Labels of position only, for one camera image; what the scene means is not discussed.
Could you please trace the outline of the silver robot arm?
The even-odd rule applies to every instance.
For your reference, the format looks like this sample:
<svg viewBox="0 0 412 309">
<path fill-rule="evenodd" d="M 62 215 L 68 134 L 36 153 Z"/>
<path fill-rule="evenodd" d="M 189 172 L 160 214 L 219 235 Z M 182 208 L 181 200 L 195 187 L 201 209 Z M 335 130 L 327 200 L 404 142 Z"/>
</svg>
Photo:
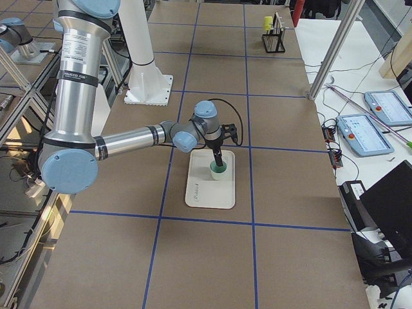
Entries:
<svg viewBox="0 0 412 309">
<path fill-rule="evenodd" d="M 56 1 L 55 16 L 63 29 L 55 119 L 39 157 L 41 178 L 51 190 L 77 194 L 95 182 L 101 160 L 168 142 L 188 153 L 204 140 L 216 165 L 223 166 L 223 130 L 211 101 L 197 103 L 186 123 L 163 121 L 138 129 L 120 120 L 119 100 L 107 113 L 97 113 L 100 59 L 114 17 L 120 19 L 131 61 L 125 103 L 165 106 L 169 101 L 173 77 L 156 66 L 143 2 Z M 119 133 L 92 133 L 94 123 L 115 122 Z"/>
<path fill-rule="evenodd" d="M 1 20 L 1 47 L 16 64 L 40 64 L 55 53 L 54 42 L 38 42 L 18 17 Z"/>
</svg>

